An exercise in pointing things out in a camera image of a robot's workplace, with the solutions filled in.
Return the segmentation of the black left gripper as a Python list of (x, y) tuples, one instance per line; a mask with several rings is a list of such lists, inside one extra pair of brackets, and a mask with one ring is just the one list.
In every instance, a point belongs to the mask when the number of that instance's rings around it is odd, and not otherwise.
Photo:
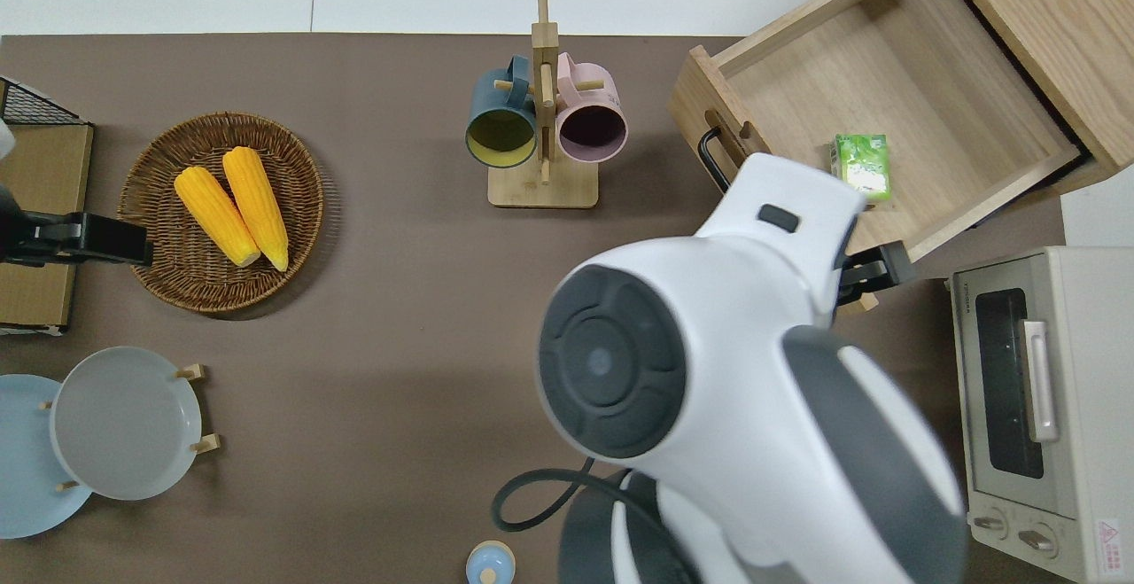
[(147, 268), (152, 264), (152, 242), (146, 228), (116, 218), (74, 212), (50, 215), (3, 212), (1, 261), (41, 268), (48, 264), (81, 264), (86, 261), (121, 262)]

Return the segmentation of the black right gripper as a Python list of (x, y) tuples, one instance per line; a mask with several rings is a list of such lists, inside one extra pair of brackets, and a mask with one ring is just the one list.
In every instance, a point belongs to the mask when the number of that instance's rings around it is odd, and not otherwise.
[(919, 277), (904, 242), (886, 242), (862, 252), (843, 254), (838, 266), (836, 307), (855, 304), (868, 293), (896, 288)]

